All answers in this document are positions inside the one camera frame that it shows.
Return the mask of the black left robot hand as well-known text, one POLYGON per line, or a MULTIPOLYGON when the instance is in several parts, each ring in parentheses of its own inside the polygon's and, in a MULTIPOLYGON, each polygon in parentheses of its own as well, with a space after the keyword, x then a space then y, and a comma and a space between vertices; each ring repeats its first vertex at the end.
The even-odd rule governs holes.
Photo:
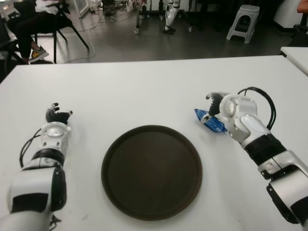
POLYGON ((60 122, 65 125, 68 124, 70 116, 73 114, 73 111, 68 112, 59 112, 60 107, 58 103, 53 103, 46 111, 45 118, 47 123, 51 122, 60 122))

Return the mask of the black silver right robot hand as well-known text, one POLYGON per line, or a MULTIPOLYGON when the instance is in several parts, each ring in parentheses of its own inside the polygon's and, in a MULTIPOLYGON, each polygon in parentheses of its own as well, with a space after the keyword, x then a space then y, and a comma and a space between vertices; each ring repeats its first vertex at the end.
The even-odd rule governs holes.
POLYGON ((207 94, 206 99, 212 99, 208 112, 202 117, 201 122, 206 123, 209 119, 220 113, 219 106, 222 99, 227 95, 225 92, 211 92, 207 94))

